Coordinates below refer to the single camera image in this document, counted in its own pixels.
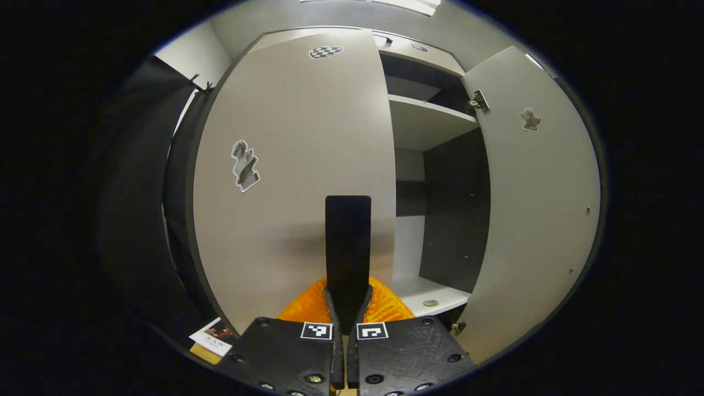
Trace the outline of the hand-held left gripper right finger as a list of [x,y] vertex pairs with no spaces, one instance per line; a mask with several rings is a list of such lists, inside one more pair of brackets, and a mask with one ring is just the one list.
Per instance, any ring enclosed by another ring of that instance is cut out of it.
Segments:
[[350,331],[347,381],[358,395],[441,394],[476,368],[443,319],[418,316],[370,278]]

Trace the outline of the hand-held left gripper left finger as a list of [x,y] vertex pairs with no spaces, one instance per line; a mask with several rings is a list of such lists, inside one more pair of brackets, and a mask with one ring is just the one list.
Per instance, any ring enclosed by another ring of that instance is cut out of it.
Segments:
[[246,395],[332,395],[343,368],[342,336],[325,279],[277,317],[255,318],[218,363],[218,373]]

